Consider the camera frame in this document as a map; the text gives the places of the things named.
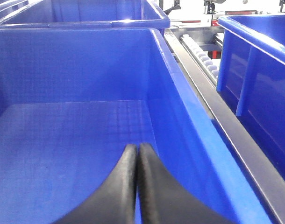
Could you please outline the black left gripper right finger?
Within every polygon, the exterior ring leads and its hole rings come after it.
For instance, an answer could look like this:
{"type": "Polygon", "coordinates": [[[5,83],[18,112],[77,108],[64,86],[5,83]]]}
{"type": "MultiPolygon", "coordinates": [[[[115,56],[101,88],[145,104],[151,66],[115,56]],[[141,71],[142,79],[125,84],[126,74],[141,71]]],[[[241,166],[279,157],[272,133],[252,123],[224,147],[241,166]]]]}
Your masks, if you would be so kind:
{"type": "Polygon", "coordinates": [[[171,175],[149,143],[139,145],[137,186],[144,224],[229,224],[171,175]]]}

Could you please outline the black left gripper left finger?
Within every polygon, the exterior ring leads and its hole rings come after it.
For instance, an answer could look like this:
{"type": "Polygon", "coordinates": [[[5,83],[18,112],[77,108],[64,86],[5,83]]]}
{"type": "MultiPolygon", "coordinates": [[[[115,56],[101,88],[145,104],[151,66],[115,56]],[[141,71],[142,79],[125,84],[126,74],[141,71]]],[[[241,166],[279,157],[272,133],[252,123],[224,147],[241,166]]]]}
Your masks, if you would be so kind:
{"type": "Polygon", "coordinates": [[[104,182],[56,224],[133,224],[137,146],[128,144],[104,182]]]}

